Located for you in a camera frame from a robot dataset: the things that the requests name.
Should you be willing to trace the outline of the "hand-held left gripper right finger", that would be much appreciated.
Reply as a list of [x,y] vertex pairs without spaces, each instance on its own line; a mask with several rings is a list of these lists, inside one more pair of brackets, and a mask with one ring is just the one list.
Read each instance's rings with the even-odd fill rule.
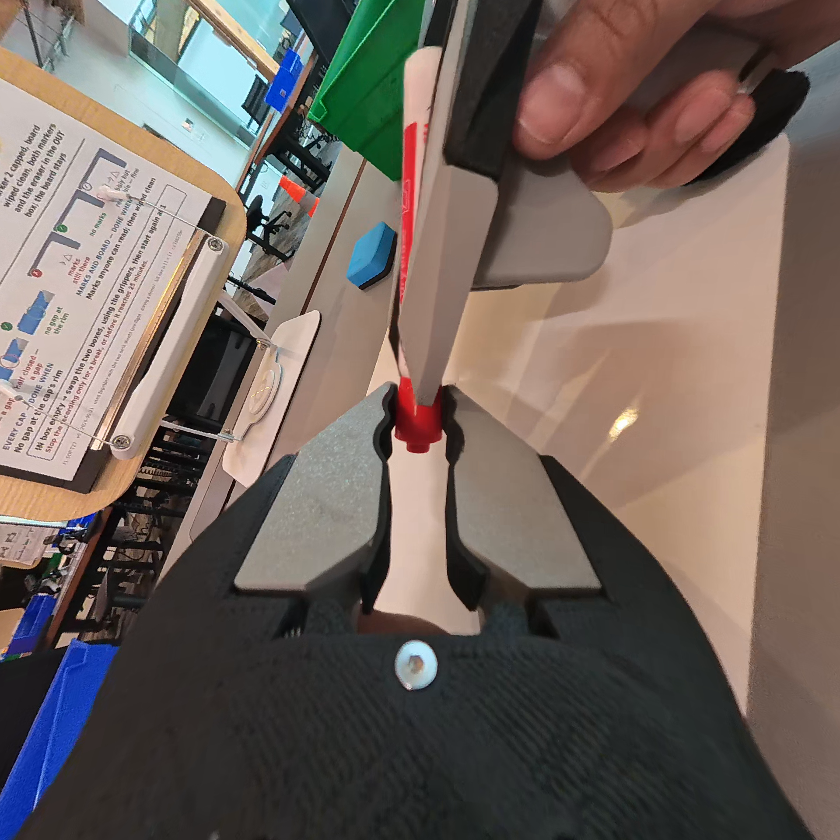
[[443,390],[448,582],[470,611],[599,594],[543,459],[472,398]]

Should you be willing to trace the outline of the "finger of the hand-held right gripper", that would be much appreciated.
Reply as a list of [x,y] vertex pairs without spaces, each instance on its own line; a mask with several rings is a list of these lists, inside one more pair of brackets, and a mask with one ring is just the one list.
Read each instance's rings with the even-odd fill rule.
[[396,369],[400,377],[407,377],[407,365],[403,350],[403,343],[399,330],[399,319],[401,313],[401,284],[395,283],[394,297],[392,303],[392,314],[388,328],[388,342],[392,348]]
[[430,103],[399,333],[415,402],[433,404],[471,291],[584,280],[613,236],[566,158],[512,149],[520,91],[545,25],[571,2],[449,2]]

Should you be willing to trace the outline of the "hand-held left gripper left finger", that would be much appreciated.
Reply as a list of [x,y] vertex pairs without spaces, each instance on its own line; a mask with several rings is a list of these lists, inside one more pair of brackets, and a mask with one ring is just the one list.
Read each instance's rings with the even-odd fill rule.
[[301,447],[235,579],[237,591],[369,613],[390,566],[397,386],[387,382]]

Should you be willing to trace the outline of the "blue whiteboard eraser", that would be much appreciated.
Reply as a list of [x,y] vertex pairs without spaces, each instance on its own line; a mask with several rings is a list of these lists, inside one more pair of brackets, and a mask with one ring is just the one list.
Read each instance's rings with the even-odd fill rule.
[[346,278],[364,291],[392,272],[396,258],[397,233],[386,222],[380,222],[360,237],[353,247]]

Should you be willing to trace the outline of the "red dry erase marker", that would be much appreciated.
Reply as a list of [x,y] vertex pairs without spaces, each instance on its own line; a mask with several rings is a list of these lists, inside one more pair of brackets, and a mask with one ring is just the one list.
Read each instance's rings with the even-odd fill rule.
[[[401,284],[401,313],[413,249],[428,124],[443,51],[437,45],[418,49],[406,60],[403,73],[401,226],[397,281]],[[402,441],[406,450],[413,454],[425,454],[443,435],[440,398],[436,397],[431,406],[419,405],[408,367],[407,377],[399,376],[394,432],[395,438]]]

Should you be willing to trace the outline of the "green plastic bin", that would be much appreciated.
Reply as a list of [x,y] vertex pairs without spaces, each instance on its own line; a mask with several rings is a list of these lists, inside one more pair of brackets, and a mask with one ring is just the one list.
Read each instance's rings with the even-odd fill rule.
[[359,2],[309,118],[393,182],[403,178],[403,139],[422,106],[404,117],[405,65],[416,52],[440,63],[454,2]]

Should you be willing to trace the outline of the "white whiteboard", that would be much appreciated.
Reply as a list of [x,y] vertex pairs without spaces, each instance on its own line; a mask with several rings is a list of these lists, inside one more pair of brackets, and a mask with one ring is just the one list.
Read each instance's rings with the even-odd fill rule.
[[446,382],[556,458],[665,567],[747,709],[790,142],[602,198],[588,280],[470,297]]

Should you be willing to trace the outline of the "blue plastic bin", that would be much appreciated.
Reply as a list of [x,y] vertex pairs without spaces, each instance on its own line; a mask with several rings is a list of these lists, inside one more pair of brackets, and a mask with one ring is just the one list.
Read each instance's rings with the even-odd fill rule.
[[69,757],[118,650],[73,640],[2,664],[2,838],[15,837]]

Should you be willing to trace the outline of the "person's right hand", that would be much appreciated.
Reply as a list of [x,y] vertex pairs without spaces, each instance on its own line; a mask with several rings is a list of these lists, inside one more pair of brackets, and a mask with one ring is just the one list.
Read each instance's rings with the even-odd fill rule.
[[684,34],[707,18],[769,47],[789,68],[838,41],[837,1],[576,2],[541,48],[513,131],[534,161],[569,157],[592,190],[695,181],[749,132],[757,104],[738,74],[693,77],[647,113],[627,105]]

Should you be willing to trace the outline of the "orange traffic cone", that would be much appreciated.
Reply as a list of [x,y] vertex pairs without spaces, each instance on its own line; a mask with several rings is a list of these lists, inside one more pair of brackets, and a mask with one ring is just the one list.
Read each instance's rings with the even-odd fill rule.
[[319,197],[309,192],[303,185],[292,181],[288,176],[283,175],[280,178],[279,185],[281,189],[287,193],[290,199],[299,205],[301,210],[312,217],[316,212],[319,204]]

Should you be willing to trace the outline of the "instruction sheet on stand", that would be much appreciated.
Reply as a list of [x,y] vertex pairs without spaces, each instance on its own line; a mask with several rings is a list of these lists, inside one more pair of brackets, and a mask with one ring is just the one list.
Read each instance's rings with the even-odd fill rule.
[[235,189],[218,173],[6,48],[1,48],[1,77],[16,88],[56,107],[66,116],[98,131],[108,140],[128,151],[139,153],[141,158],[203,189],[213,198],[211,229],[227,245],[227,255],[220,275],[201,297],[198,312],[201,321],[189,328],[185,348],[175,355],[162,374],[161,393],[148,401],[150,419],[141,426],[140,436],[134,439],[140,446],[139,450],[127,459],[110,455],[87,494],[11,476],[1,478],[3,515],[27,520],[72,519],[112,504],[128,489],[140,469],[152,437],[159,428],[165,409],[194,352],[199,333],[215,307],[217,295],[223,289],[233,261],[245,242],[245,207]]

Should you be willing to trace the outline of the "small blue storage bin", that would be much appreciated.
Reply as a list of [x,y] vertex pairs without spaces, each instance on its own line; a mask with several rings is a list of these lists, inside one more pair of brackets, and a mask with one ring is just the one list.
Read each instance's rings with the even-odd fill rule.
[[279,64],[275,78],[266,90],[265,103],[271,109],[278,112],[285,109],[298,84],[302,71],[303,62],[298,52],[291,48],[287,49]]

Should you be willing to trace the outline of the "printed instruction sheet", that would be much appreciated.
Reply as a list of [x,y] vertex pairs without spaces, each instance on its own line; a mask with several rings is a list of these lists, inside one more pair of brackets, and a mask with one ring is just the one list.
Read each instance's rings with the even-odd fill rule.
[[1,94],[1,464],[68,487],[224,205],[8,81]]

